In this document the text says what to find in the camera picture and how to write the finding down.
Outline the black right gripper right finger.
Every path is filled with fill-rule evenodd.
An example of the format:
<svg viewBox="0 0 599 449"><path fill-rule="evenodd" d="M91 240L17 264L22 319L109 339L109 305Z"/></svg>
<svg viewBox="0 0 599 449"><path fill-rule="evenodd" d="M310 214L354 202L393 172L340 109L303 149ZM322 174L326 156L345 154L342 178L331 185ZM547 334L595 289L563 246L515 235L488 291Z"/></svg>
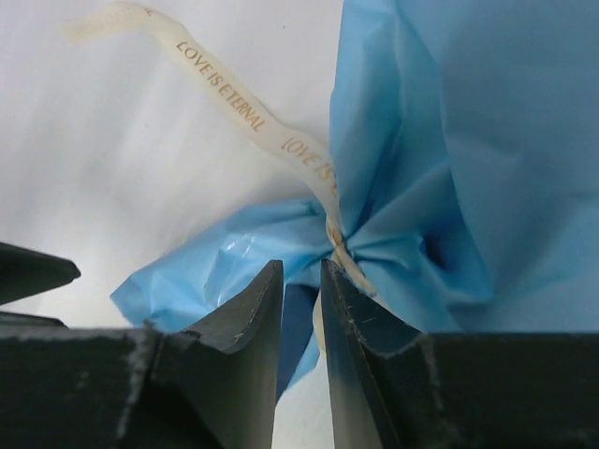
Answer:
<svg viewBox="0 0 599 449"><path fill-rule="evenodd" d="M339 448L594 448L594 333L422 333L321 267Z"/></svg>

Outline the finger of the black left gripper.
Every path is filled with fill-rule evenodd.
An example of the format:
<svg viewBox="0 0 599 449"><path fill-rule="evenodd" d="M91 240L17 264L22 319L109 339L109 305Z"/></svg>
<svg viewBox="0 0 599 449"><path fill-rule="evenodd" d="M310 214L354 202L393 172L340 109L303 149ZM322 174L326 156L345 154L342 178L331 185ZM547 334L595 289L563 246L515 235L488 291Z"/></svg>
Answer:
<svg viewBox="0 0 599 449"><path fill-rule="evenodd" d="M71 260L1 243L1 305L70 284L80 277Z"/></svg>

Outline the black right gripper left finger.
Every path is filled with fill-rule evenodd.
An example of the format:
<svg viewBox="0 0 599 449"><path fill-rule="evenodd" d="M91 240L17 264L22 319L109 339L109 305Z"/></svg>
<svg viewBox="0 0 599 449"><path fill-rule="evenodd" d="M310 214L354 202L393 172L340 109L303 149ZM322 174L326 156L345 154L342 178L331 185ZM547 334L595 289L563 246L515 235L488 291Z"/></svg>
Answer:
<svg viewBox="0 0 599 449"><path fill-rule="evenodd" d="M183 331L1 316L5 448L268 448L281 262Z"/></svg>

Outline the cream printed ribbon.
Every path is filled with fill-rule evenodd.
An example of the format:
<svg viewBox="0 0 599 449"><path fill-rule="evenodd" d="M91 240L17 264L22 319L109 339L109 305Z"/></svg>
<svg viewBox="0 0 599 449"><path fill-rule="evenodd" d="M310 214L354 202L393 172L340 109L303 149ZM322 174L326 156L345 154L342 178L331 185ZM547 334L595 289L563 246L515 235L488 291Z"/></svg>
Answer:
<svg viewBox="0 0 599 449"><path fill-rule="evenodd" d="M147 321L180 330L238 294L271 259L284 262L288 278L312 283L315 265L331 258L364 293L378 298L346 247L329 149L281 123L182 24L155 9L116 1L65 22L61 32L67 42L82 43L136 29L151 34L260 151L305 183L313 199L247 207L211 226L130 275L111 296L121 314L134 325Z"/></svg>

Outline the blue flower bouquet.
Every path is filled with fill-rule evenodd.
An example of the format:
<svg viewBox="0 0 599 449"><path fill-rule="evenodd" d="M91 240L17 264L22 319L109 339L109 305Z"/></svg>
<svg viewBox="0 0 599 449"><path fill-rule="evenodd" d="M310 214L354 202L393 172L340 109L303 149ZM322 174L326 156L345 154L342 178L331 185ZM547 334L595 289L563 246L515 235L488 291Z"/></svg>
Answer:
<svg viewBox="0 0 599 449"><path fill-rule="evenodd" d="M317 287L336 258L420 330L598 328L598 5L347 1L329 160L298 157L339 198L249 207L132 274L134 325L179 331L271 259Z"/></svg>

